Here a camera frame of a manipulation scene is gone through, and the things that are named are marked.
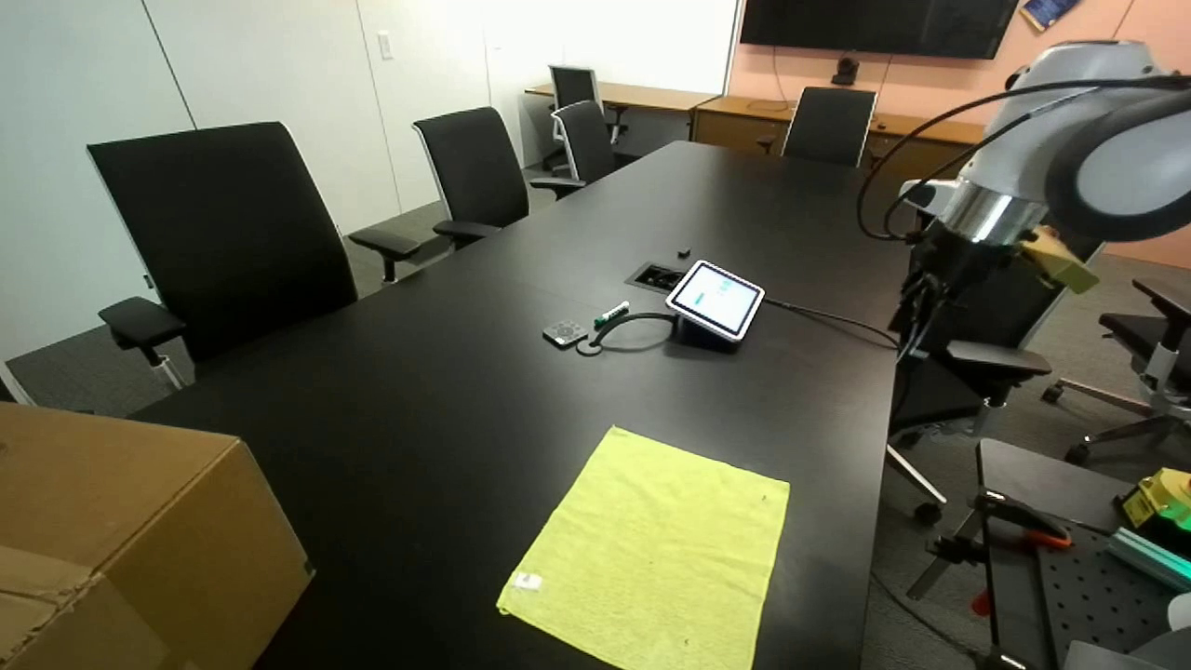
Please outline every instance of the television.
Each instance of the television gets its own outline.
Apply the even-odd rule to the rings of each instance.
[[[750,0],[746,43],[994,59],[1019,0]]]

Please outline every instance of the gray floor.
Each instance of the gray floor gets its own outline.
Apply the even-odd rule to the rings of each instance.
[[[363,295],[374,291],[404,291],[381,288],[381,260],[356,247],[347,247],[353,279]],[[1095,273],[1103,284],[1090,295],[1065,297],[1036,333],[1033,348],[1046,353],[1056,372],[1074,372],[1079,381],[1134,390],[1134,377],[1117,342],[1103,337],[1098,312],[1147,312],[1147,301],[1127,288],[1127,279],[1164,279],[1173,288],[1191,288],[1191,273],[1138,264],[1122,255],[1098,255]],[[85,331],[61,346],[38,348],[29,357],[10,362],[19,383],[41,404],[85,408],[85,412],[136,412],[154,397],[165,397],[168,387],[139,353],[122,353],[113,346],[103,331]],[[977,435],[994,435],[1039,455],[1061,455],[1083,433],[1126,425],[1127,412],[1107,408],[1098,403],[1039,403],[1046,381],[1019,387],[1010,404],[988,412],[982,420],[943,425],[925,435],[910,459],[954,498],[946,518],[933,527],[920,527],[912,508],[925,502],[895,469],[882,489],[882,518],[878,518],[878,548],[875,548],[875,587],[868,604],[865,629],[865,667],[868,670],[959,670],[973,667],[959,650],[943,644],[932,629],[912,620],[891,593],[906,593],[912,575],[932,562],[927,548],[933,532],[957,527],[964,518],[964,498],[977,496]],[[982,570],[959,564],[948,570],[927,598],[917,598],[917,615],[925,615],[943,631],[957,636],[967,646],[990,646],[988,618],[973,615],[973,596],[982,593]]]

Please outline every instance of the robotic arm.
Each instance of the robotic arm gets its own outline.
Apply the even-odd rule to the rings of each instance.
[[[1076,39],[1028,67],[959,180],[920,207],[973,247],[1015,247],[1039,222],[1107,243],[1191,222],[1191,80],[1163,79],[1142,43]]]

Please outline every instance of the microfiber cloth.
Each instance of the microfiber cloth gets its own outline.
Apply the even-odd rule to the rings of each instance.
[[[494,598],[611,667],[751,667],[788,482],[611,429]]]

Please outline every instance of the tablet screen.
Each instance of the tablet screen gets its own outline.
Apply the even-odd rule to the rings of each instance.
[[[706,260],[696,260],[685,279],[674,288],[674,295],[668,297],[670,309],[677,309],[683,316],[705,323],[706,331],[719,331],[734,342],[746,337],[751,312],[763,301],[763,288],[715,266]]]

